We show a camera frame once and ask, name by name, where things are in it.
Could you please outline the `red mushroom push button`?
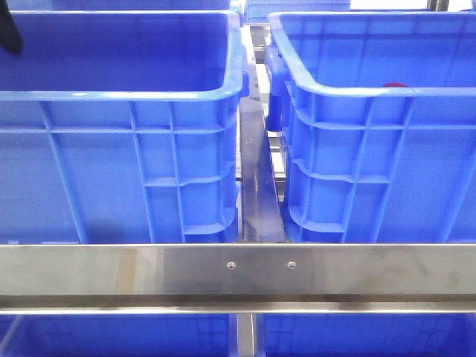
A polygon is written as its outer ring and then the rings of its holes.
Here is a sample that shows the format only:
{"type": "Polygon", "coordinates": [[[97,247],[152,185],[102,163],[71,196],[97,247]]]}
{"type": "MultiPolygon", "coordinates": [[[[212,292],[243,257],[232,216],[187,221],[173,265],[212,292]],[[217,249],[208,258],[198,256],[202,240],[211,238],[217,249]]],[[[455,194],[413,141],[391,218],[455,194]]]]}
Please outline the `red mushroom push button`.
{"type": "Polygon", "coordinates": [[[385,88],[406,88],[407,85],[403,83],[386,83],[383,85],[385,88]]]}

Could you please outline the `steel centre divider bar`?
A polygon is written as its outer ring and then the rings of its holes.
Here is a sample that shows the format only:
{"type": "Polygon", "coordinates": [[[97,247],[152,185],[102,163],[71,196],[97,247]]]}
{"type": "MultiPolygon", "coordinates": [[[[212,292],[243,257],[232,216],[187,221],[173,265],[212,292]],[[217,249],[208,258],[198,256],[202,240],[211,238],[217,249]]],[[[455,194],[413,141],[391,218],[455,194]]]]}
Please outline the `steel centre divider bar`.
{"type": "Polygon", "coordinates": [[[248,65],[248,73],[250,95],[242,98],[239,105],[242,239],[245,242],[283,243],[286,235],[253,62],[248,65]]]}

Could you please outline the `blue plastic crate left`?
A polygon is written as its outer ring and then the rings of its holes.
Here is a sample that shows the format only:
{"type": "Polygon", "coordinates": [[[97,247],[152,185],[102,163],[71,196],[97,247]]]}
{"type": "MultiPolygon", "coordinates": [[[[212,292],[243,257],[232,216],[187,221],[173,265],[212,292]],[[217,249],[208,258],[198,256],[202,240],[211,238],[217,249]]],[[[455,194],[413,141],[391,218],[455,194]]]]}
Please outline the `blue plastic crate left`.
{"type": "Polygon", "coordinates": [[[15,11],[1,53],[1,242],[235,242],[229,10],[15,11]]]}

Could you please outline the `blue plastic crate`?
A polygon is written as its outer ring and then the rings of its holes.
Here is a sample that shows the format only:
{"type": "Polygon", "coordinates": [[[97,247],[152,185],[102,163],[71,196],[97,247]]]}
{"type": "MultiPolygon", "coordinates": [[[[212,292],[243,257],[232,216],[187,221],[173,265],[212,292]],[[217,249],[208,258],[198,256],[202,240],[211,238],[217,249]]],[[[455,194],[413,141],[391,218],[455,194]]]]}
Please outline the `blue plastic crate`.
{"type": "Polygon", "coordinates": [[[475,14],[276,12],[268,21],[288,238],[474,242],[475,14]]]}
{"type": "Polygon", "coordinates": [[[1,53],[1,242],[235,242],[229,10],[15,11],[1,53]]]}

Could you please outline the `blue plastic crate right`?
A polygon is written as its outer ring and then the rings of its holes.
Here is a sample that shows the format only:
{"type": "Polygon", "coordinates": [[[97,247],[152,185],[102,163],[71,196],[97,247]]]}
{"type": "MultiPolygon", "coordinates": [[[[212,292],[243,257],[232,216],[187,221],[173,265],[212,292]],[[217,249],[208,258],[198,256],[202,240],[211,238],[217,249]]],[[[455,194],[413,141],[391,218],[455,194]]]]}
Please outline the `blue plastic crate right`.
{"type": "Polygon", "coordinates": [[[474,242],[475,14],[276,12],[268,21],[288,238],[474,242]]]}

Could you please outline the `blue lower crate right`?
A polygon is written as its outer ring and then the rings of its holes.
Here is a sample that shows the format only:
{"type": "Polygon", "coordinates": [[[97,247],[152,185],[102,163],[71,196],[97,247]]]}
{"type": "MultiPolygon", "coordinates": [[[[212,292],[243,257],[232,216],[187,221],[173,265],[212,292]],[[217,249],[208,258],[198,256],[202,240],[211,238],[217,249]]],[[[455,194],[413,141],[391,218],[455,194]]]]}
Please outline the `blue lower crate right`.
{"type": "Polygon", "coordinates": [[[474,356],[473,314],[262,314],[263,356],[474,356]]]}

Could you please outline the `blue rear crate right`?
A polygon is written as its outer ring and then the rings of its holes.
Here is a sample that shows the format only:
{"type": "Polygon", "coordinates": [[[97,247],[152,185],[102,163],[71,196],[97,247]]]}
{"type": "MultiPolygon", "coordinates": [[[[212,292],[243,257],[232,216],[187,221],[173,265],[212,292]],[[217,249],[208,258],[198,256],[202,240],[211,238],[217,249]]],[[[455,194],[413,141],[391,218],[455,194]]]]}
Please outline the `blue rear crate right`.
{"type": "Polygon", "coordinates": [[[262,0],[247,1],[245,21],[251,24],[268,22],[268,14],[274,12],[348,11],[350,0],[262,0]]]}

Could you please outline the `blue lower crate left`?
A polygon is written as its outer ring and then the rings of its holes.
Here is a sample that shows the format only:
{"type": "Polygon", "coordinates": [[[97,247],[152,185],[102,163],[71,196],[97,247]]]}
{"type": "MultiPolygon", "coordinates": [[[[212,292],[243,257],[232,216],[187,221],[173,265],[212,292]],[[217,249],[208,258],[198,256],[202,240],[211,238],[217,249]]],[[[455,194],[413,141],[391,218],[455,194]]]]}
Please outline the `blue lower crate left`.
{"type": "Polygon", "coordinates": [[[233,315],[26,315],[2,356],[237,356],[233,315]]]}

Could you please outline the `blue rear crate left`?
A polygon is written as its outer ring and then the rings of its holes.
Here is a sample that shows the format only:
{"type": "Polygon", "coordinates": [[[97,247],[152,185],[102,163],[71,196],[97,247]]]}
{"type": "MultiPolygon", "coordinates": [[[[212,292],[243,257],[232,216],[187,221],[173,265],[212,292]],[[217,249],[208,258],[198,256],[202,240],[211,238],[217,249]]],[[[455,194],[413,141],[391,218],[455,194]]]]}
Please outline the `blue rear crate left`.
{"type": "Polygon", "coordinates": [[[208,0],[58,0],[7,1],[10,10],[234,10],[242,12],[243,1],[208,0]]]}

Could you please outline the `stainless steel front rail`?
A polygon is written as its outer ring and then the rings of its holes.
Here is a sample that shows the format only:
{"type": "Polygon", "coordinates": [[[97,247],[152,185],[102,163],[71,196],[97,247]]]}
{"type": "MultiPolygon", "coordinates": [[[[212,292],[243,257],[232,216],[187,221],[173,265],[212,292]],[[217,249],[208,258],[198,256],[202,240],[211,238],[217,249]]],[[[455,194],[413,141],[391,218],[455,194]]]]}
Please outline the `stainless steel front rail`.
{"type": "Polygon", "coordinates": [[[468,313],[473,244],[4,245],[4,314],[468,313]]]}

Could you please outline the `steel lower vertical post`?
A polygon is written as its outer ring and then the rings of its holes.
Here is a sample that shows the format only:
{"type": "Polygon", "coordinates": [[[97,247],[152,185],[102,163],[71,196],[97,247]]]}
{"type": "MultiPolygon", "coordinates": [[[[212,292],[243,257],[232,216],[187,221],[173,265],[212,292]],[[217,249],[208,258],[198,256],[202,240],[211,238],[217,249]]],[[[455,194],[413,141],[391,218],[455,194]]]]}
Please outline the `steel lower vertical post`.
{"type": "Polygon", "coordinates": [[[256,315],[239,313],[237,315],[238,356],[255,357],[257,355],[256,315]]]}

